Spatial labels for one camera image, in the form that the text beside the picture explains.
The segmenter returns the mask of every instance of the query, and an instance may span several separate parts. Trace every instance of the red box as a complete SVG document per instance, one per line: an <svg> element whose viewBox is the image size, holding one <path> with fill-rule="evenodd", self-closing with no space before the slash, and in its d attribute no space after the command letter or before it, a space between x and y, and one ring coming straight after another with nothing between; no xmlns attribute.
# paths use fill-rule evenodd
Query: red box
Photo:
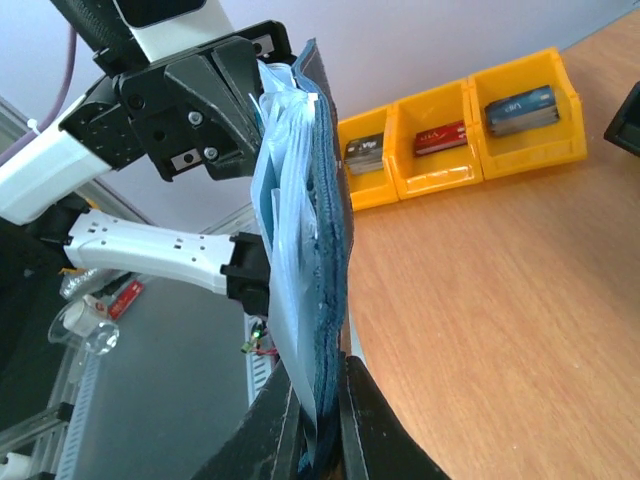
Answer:
<svg viewBox="0 0 640 480"><path fill-rule="evenodd" d="M447 148L466 145L466 143L467 132L464 121L460 120L418 133L413 144L413 153L416 157L420 157Z"/></svg>
<svg viewBox="0 0 640 480"><path fill-rule="evenodd" d="M116 301L109 307L109 316L111 319L114 321L118 320L133 301L138 298L138 295L142 293L142 290L144 290L144 284L137 280L131 282L131 284L123 290Z"/></svg>

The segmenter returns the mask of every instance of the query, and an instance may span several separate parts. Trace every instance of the black object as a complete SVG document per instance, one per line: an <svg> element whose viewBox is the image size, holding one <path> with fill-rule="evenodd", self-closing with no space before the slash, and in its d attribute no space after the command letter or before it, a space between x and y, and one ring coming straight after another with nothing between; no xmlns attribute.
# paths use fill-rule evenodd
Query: black object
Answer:
<svg viewBox="0 0 640 480"><path fill-rule="evenodd" d="M0 289L20 282L25 271L51 274L70 266L64 245L69 229L86 207L84 200L71 194L26 227L0 219Z"/></svg>
<svg viewBox="0 0 640 480"><path fill-rule="evenodd" d="M93 296L96 298L110 297L111 295L114 295L118 290L120 290L122 286L131 279L131 277L133 277L133 273L125 273L121 277L116 278L112 282L109 282L107 285L102 287L100 290L94 293Z"/></svg>
<svg viewBox="0 0 640 480"><path fill-rule="evenodd" d="M234 436L191 480L296 478L302 438L300 404L280 362Z"/></svg>
<svg viewBox="0 0 640 480"><path fill-rule="evenodd" d="M134 28L148 27L202 8L206 0L114 0L124 21Z"/></svg>
<svg viewBox="0 0 640 480"><path fill-rule="evenodd" d="M339 397L345 478L449 478L402 427L358 357L343 364Z"/></svg>
<svg viewBox="0 0 640 480"><path fill-rule="evenodd" d="M120 105L112 83L109 77L101 78L60 126L101 160L120 170L145 151L129 125L127 111Z"/></svg>
<svg viewBox="0 0 640 480"><path fill-rule="evenodd" d="M73 405L63 402L0 432L0 454L18 450L45 433L67 425L72 414Z"/></svg>
<svg viewBox="0 0 640 480"><path fill-rule="evenodd" d="M447 480L411 439L357 357L342 359L343 478ZM280 362L234 436L191 480L297 478L303 442L300 405Z"/></svg>
<svg viewBox="0 0 640 480"><path fill-rule="evenodd" d="M242 303L247 314L266 317L271 266L262 237L240 233L231 241L235 243L231 263L220 270L227 277L227 297Z"/></svg>
<svg viewBox="0 0 640 480"><path fill-rule="evenodd" d="M640 82L631 89L629 96L604 132L604 138L640 156Z"/></svg>
<svg viewBox="0 0 640 480"><path fill-rule="evenodd" d="M0 292L0 431L47 407L65 353L47 340L51 319L66 304L62 277L57 270L20 277Z"/></svg>
<svg viewBox="0 0 640 480"><path fill-rule="evenodd" d="M27 480L56 480L56 476L53 473L39 473Z"/></svg>
<svg viewBox="0 0 640 480"><path fill-rule="evenodd" d="M261 143L256 59L291 63L286 29L264 22L104 78L61 128L112 168L149 155L166 181L204 164L214 180L253 174Z"/></svg>
<svg viewBox="0 0 640 480"><path fill-rule="evenodd" d="M70 245L72 240L72 237L69 236L69 230L76 223L78 217L88 211L89 204L79 195L71 193L58 200L37 219L29 223L25 232L57 253L65 255L64 247ZM73 268L71 263L67 263L65 266Z"/></svg>

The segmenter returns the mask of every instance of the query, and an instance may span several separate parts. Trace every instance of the wooden table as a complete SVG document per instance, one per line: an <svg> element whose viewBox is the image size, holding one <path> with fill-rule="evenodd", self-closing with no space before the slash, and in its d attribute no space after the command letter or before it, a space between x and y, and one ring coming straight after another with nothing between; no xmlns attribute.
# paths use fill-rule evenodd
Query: wooden table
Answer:
<svg viewBox="0 0 640 480"><path fill-rule="evenodd" d="M640 478L640 12L564 52L589 159L358 212L369 368L456 479Z"/></svg>

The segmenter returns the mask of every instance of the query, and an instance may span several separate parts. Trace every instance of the white wall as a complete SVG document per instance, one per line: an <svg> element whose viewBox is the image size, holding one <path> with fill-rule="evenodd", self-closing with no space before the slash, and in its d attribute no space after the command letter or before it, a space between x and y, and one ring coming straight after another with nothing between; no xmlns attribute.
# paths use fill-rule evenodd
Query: white wall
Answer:
<svg viewBox="0 0 640 480"><path fill-rule="evenodd" d="M634 0L221 3L236 28L282 21L295 51L317 37L346 117L551 45L566 48L630 11ZM62 76L65 47L64 20L48 0L0 0L0 95L26 115L42 118ZM71 97L98 75L91 52L81 45ZM155 221L192 231L248 201L248 181L213 183L202 168L171 185L141 160L110 174L107 182Z"/></svg>

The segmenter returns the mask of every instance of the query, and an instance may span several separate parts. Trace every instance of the small box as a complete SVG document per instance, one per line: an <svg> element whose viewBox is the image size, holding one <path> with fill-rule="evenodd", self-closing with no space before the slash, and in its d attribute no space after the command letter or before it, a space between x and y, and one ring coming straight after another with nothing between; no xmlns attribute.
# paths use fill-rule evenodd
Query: small box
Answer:
<svg viewBox="0 0 640 480"><path fill-rule="evenodd" d="M455 148L416 157L418 133L451 123L464 123L467 142ZM392 106L387 127L387 157L401 199L482 182L475 147L467 81L459 80L403 98Z"/></svg>
<svg viewBox="0 0 640 480"><path fill-rule="evenodd" d="M560 119L556 96L549 85L492 102L484 113L489 130L496 137L545 127Z"/></svg>
<svg viewBox="0 0 640 480"><path fill-rule="evenodd" d="M354 175L382 170L384 133L351 140L345 149L344 163Z"/></svg>
<svg viewBox="0 0 640 480"><path fill-rule="evenodd" d="M543 85L553 89L558 122L500 137L491 134L487 105ZM469 94L485 179L586 158L582 105L557 49L471 75Z"/></svg>
<svg viewBox="0 0 640 480"><path fill-rule="evenodd" d="M466 143L467 129L464 126L464 121L460 120L418 133L413 142L413 155L421 157L448 148L459 147Z"/></svg>
<svg viewBox="0 0 640 480"><path fill-rule="evenodd" d="M389 132L387 131L388 107L379 107L355 117L348 118L338 123L338 137L340 139L340 151L343 158L349 142L359 138L384 133L382 149L381 170L353 175L345 165L349 189L351 190L351 203L354 210L384 205L398 201L398 194L393 183L391 168L386 157L386 145Z"/></svg>

